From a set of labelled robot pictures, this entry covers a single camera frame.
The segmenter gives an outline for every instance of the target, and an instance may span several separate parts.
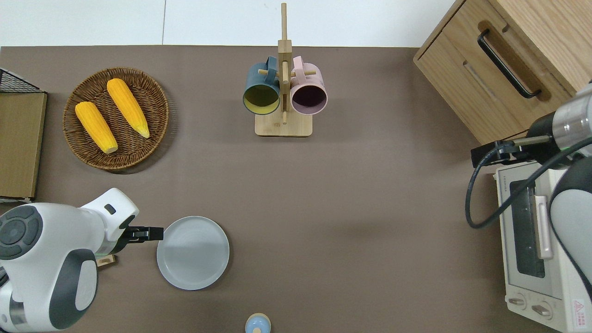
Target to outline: mug rack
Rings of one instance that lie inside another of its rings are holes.
[[[307,137],[313,134],[312,115],[301,114],[290,105],[292,40],[288,39],[286,3],[282,3],[282,39],[278,40],[279,108],[264,116],[255,115],[255,133],[259,136]]]

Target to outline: brown table surface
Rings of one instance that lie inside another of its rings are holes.
[[[216,221],[231,243],[216,284],[171,286],[157,242],[129,245],[99,272],[70,332],[543,332],[506,308],[498,225],[472,230],[464,196],[477,141],[413,65],[416,49],[295,47],[329,104],[308,138],[259,137],[242,105],[248,68],[276,47],[2,47],[0,66],[49,93],[37,201],[81,206],[111,187],[135,225]],[[81,162],[62,133],[66,100],[104,68],[127,66],[168,94],[161,147],[128,174]],[[474,215],[497,204],[483,174]],[[10,204],[0,205],[0,213]]]

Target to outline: pink mug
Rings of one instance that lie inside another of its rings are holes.
[[[315,71],[316,74],[305,75],[304,72]],[[294,58],[296,77],[290,80],[290,103],[292,108],[301,114],[317,114],[327,106],[327,91],[321,71],[312,63],[303,63],[302,57]]]

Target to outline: oven door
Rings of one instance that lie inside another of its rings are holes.
[[[501,202],[516,192],[539,166],[529,163],[501,170]],[[546,218],[545,205],[561,174],[562,171],[555,170],[544,173],[500,217],[507,283],[556,299],[563,298],[558,259],[561,249]]]

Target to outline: plate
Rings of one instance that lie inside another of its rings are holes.
[[[187,216],[165,230],[156,249],[162,276],[184,290],[203,289],[224,273],[230,244],[222,228],[202,216]]]
[[[145,138],[127,123],[107,91],[107,81],[120,78],[127,83],[148,123]],[[75,107],[93,102],[117,141],[117,150],[103,153],[78,120]],[[132,167],[150,156],[161,143],[169,123],[169,103],[163,89],[148,74],[134,68],[108,68],[82,81],[68,98],[62,130],[70,150],[82,162],[107,171]]]

